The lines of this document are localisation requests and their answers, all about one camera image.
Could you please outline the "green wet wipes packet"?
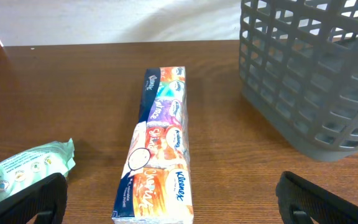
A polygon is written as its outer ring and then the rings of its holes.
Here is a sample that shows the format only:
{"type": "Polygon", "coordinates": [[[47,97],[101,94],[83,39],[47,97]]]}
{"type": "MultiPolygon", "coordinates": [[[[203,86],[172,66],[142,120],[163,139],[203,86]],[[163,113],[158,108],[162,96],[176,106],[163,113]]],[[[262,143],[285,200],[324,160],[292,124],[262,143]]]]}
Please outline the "green wet wipes packet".
{"type": "Polygon", "coordinates": [[[0,162],[0,202],[54,173],[66,177],[75,166],[74,143],[53,141],[0,162]]]}

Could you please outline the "grey plastic basket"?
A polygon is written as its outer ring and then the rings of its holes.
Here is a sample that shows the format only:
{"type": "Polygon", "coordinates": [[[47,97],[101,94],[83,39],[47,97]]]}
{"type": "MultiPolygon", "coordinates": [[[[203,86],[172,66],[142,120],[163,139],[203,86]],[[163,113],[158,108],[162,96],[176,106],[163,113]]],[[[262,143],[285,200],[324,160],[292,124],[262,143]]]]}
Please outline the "grey plastic basket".
{"type": "Polygon", "coordinates": [[[299,152],[358,152],[358,1],[242,0],[242,94],[299,152]]]}

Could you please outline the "Kleenex tissue multipack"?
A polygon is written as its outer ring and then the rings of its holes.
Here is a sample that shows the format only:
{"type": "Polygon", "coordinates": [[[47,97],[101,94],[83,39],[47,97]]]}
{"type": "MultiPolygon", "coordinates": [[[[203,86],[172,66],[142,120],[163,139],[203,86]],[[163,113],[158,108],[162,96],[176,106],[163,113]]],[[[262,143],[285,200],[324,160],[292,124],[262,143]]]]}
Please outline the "Kleenex tissue multipack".
{"type": "Polygon", "coordinates": [[[193,223],[184,67],[149,68],[145,73],[139,120],[112,220],[193,223]]]}

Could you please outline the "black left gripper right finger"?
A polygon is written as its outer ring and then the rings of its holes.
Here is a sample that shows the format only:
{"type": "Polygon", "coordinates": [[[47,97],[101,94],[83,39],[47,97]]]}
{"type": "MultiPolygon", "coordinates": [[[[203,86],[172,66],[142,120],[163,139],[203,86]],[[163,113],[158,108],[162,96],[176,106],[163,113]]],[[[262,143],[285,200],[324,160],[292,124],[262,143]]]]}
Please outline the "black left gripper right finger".
{"type": "Polygon", "coordinates": [[[358,224],[358,206],[290,172],[275,189],[284,224],[358,224]]]}

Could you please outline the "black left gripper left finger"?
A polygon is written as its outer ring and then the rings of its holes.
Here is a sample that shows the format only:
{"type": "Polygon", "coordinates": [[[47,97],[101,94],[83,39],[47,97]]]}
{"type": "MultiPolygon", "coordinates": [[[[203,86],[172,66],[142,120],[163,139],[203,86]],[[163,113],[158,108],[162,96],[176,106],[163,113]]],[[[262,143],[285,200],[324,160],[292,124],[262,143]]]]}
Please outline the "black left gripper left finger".
{"type": "Polygon", "coordinates": [[[51,174],[0,202],[0,223],[61,224],[67,207],[67,181],[51,174]]]}

